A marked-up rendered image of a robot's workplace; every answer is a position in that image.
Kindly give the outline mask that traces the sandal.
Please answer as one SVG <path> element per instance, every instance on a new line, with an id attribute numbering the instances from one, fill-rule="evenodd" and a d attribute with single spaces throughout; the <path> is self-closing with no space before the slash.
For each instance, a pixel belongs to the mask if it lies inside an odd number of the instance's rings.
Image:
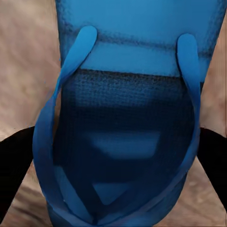
<path id="1" fill-rule="evenodd" d="M 32 144 L 53 227 L 154 227 L 197 156 L 227 0 L 55 4 L 61 71 Z"/>

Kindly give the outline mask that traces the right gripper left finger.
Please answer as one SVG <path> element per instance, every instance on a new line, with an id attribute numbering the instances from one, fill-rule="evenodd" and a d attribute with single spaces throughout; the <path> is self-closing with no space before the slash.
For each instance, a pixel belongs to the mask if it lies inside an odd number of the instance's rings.
<path id="1" fill-rule="evenodd" d="M 30 168 L 34 131 L 32 126 L 0 141 L 0 224 Z"/>

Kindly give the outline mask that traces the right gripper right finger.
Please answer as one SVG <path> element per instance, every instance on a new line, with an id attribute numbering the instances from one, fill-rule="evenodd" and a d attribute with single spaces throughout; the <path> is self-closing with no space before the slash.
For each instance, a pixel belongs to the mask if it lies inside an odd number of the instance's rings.
<path id="1" fill-rule="evenodd" d="M 197 157 L 227 212 L 227 139 L 200 127 Z"/>

